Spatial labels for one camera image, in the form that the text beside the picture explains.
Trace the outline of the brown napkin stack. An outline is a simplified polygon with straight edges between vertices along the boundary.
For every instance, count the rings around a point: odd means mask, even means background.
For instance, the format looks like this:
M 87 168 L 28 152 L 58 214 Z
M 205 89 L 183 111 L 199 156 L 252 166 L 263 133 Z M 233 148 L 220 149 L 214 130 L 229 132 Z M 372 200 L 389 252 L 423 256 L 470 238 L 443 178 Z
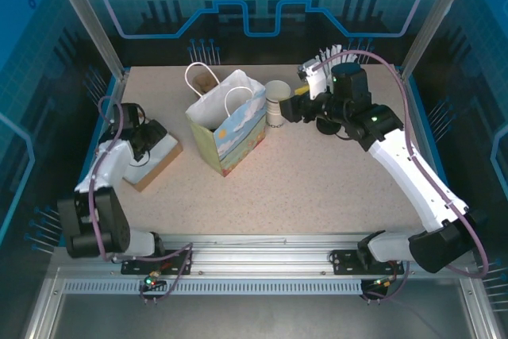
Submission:
M 142 192 L 167 168 L 169 164 L 171 164 L 178 157 L 182 151 L 183 146 L 178 142 L 175 147 L 144 177 L 142 177 L 137 183 L 131 183 L 132 187 L 136 191 Z

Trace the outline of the aluminium frame post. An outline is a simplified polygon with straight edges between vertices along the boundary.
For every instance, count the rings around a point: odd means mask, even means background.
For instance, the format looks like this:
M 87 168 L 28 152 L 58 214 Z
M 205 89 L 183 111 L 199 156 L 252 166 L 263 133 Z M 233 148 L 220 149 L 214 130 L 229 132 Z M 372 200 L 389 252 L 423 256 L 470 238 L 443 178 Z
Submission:
M 408 80 L 428 48 L 455 0 L 436 0 L 402 63 L 402 78 Z
M 68 0 L 96 49 L 116 80 L 123 80 L 124 67 L 89 0 Z

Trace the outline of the printed paper gift bag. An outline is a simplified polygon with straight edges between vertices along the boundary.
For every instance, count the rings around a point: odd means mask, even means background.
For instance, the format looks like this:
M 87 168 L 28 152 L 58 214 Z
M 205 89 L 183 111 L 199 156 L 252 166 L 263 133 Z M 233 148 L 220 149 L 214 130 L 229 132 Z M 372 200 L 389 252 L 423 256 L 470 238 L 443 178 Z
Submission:
M 206 93 L 188 79 L 190 69 L 197 65 L 215 81 L 215 87 Z M 186 110 L 198 151 L 208 165 L 226 177 L 266 136 L 266 88 L 240 69 L 221 81 L 202 62 L 187 66 L 184 80 L 198 96 Z

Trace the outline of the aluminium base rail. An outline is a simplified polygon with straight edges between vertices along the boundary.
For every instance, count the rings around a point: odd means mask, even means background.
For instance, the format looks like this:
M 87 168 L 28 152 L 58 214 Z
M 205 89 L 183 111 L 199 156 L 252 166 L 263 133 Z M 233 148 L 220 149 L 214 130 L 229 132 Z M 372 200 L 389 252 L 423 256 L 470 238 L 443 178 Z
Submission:
M 356 249 L 367 233 L 289 235 L 164 234 L 164 246 L 179 249 L 193 243 L 190 275 L 186 279 L 317 279 L 333 278 L 329 254 Z M 72 259 L 65 248 L 52 254 L 46 277 L 62 279 L 120 279 L 120 264 L 100 258 Z M 410 265 L 412 279 L 464 278 L 445 268 L 436 274 Z

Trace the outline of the white paper napkin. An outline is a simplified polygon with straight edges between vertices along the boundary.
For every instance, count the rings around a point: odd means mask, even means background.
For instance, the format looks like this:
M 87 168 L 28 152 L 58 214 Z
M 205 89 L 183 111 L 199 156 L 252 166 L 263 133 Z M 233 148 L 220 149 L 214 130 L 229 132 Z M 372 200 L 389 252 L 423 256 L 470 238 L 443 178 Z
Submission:
M 139 162 L 132 160 L 127 167 L 123 179 L 128 183 L 137 183 L 150 170 L 152 170 L 160 160 L 162 160 L 178 143 L 171 134 L 167 133 L 153 148 L 145 153 Z

